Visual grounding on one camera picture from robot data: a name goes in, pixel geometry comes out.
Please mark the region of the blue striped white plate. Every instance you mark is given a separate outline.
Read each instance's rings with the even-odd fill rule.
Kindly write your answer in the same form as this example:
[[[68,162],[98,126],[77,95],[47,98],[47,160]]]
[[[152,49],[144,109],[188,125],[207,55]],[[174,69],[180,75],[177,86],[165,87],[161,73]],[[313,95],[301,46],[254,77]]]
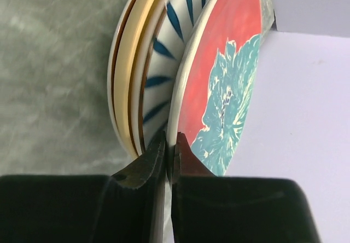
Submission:
[[[150,15],[136,58],[131,97],[131,129],[138,154],[167,125],[179,64],[207,1],[160,0]]]

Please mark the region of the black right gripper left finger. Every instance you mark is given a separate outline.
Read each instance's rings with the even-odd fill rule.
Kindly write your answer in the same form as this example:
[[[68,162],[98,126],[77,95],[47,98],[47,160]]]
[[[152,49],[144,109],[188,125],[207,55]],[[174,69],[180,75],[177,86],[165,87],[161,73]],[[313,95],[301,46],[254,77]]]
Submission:
[[[109,175],[1,177],[1,242],[161,242],[165,133]]]

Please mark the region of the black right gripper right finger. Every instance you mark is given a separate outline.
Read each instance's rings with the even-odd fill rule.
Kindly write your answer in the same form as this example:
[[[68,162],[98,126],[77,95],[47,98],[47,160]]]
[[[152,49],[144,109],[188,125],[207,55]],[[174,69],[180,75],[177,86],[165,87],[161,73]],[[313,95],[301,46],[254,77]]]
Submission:
[[[175,242],[320,242],[295,181],[217,177],[183,133],[173,156],[171,218]]]

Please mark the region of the red teal flower plate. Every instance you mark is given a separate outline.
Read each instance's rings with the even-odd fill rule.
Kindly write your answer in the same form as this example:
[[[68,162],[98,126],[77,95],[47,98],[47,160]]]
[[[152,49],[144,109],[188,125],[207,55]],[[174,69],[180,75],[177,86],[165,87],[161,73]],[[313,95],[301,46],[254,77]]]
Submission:
[[[222,176],[242,135],[262,37],[260,0],[209,0],[186,45],[173,89],[167,144],[183,133]]]

